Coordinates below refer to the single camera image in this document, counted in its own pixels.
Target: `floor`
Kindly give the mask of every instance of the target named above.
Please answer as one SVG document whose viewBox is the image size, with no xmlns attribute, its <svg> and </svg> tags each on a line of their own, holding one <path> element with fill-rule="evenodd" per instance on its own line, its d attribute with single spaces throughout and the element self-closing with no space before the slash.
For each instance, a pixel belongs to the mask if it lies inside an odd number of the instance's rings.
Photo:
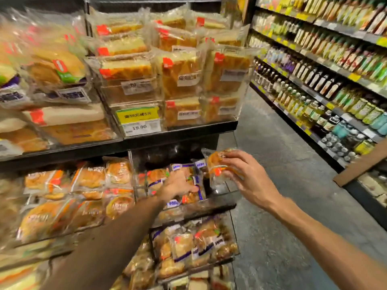
<svg viewBox="0 0 387 290">
<path fill-rule="evenodd" d="M 336 172 L 251 88 L 236 131 L 221 135 L 218 148 L 235 144 L 264 166 L 281 194 L 387 264 L 387 232 L 332 181 Z M 231 214 L 241 253 L 233 263 L 238 290 L 337 289 L 303 245 L 271 215 L 245 199 Z"/>
</svg>

